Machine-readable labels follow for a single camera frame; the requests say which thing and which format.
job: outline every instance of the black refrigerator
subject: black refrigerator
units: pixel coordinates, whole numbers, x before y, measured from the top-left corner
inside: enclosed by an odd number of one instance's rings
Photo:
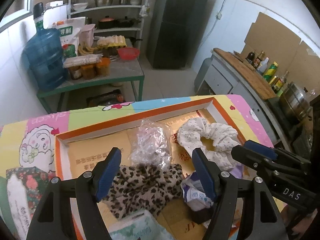
[[[195,46],[208,0],[156,0],[147,47],[154,68],[186,65]]]

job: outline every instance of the power outlet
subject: power outlet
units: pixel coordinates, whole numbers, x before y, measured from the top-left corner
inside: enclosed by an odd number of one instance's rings
[[[222,13],[217,13],[216,18],[217,18],[218,20],[220,20],[221,17],[222,17]]]

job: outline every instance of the blue gripper pad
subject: blue gripper pad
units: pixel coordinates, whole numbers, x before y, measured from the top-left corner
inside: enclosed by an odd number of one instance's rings
[[[260,153],[273,161],[275,161],[278,158],[278,155],[274,152],[272,148],[264,146],[260,143],[249,140],[246,141],[243,146],[249,150]]]
[[[105,166],[104,169],[99,170],[97,174],[95,174],[95,176],[98,176],[99,178],[98,181],[94,183],[96,184],[95,186],[97,187],[97,192],[95,194],[95,198],[97,202],[100,202],[102,198],[108,195],[112,181],[119,171],[120,163],[121,163],[121,151],[118,148],[114,147],[108,154],[107,158],[102,162],[98,162],[96,167],[94,168],[95,170],[98,164],[100,164],[101,167]]]
[[[206,161],[204,161],[203,158],[199,156],[200,154],[204,156]],[[202,184],[202,187],[204,189],[206,196],[209,197],[213,202],[215,202],[218,198],[218,195],[216,194],[216,191],[215,191],[215,181],[208,170],[209,167],[207,166],[207,164],[209,163],[213,163],[214,165],[216,164],[214,162],[209,162],[200,148],[193,150],[192,162],[196,169],[196,172],[198,174],[198,177],[200,179],[200,182]]]

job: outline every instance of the white fabric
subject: white fabric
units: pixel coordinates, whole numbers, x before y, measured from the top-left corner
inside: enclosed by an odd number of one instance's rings
[[[231,156],[231,150],[239,145],[236,142],[238,132],[230,125],[222,123],[209,124],[205,118],[192,118],[185,122],[178,131],[178,143],[192,157],[195,148],[201,148],[209,161],[215,162],[222,171],[229,171],[240,165]],[[209,151],[200,141],[201,137],[212,139],[215,151]]]

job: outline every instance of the metal shelf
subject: metal shelf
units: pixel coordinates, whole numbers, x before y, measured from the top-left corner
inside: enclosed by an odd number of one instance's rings
[[[102,6],[102,7],[94,7],[94,8],[89,8],[85,9],[83,11],[76,11],[70,13],[70,15],[73,14],[78,14],[78,13],[83,13],[83,12],[89,12],[89,11],[95,11],[95,10],[100,10],[100,9],[112,9],[112,8],[141,8],[142,5],[110,5],[110,6]]]
[[[94,33],[106,33],[106,32],[120,32],[120,31],[140,31],[141,29],[138,27],[130,27],[130,28],[110,28],[110,29],[96,29]]]

